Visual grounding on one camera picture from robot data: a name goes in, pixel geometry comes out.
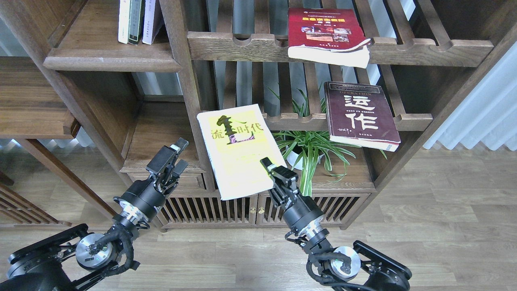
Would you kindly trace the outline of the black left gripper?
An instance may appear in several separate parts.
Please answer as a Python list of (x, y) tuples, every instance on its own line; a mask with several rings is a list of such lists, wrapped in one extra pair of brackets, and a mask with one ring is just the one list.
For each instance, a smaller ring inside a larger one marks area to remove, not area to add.
[(156, 217), (188, 166), (185, 160), (176, 162), (188, 144), (187, 140), (179, 138), (171, 146), (163, 146), (158, 151), (146, 166), (146, 170), (151, 173), (149, 177), (146, 180), (134, 181), (121, 197), (114, 197), (114, 201), (122, 208), (122, 211), (113, 217), (114, 221), (151, 221)]

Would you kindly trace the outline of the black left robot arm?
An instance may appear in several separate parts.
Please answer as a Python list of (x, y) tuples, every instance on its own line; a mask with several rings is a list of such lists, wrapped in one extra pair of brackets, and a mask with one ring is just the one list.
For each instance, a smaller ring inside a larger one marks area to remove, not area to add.
[(133, 241), (177, 187), (188, 166), (178, 157), (188, 144), (179, 138), (162, 147), (146, 167), (149, 177), (114, 197), (122, 211), (105, 234), (90, 233), (80, 224), (12, 253), (2, 291), (84, 291), (106, 277), (136, 270), (140, 263), (134, 259)]

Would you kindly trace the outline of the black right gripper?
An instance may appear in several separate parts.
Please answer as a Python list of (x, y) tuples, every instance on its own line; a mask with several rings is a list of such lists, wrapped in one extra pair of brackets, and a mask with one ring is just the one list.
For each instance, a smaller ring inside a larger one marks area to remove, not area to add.
[(290, 232), (286, 236), (326, 236), (321, 226), (323, 212), (311, 197), (301, 195), (297, 173), (277, 166), (268, 158), (260, 160), (260, 190), (269, 190), (273, 205), (283, 209)]

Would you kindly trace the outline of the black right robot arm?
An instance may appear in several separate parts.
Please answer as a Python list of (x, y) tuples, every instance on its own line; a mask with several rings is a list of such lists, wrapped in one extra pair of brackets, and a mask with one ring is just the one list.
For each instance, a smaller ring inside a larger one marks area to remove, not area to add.
[(308, 275), (335, 291), (408, 291), (412, 273), (408, 267), (357, 240), (352, 247), (333, 247), (329, 231), (321, 225), (324, 213), (311, 197), (301, 194), (298, 176), (269, 158), (262, 166), (273, 180), (269, 195), (275, 207), (283, 210), (289, 227), (286, 240), (308, 254)]

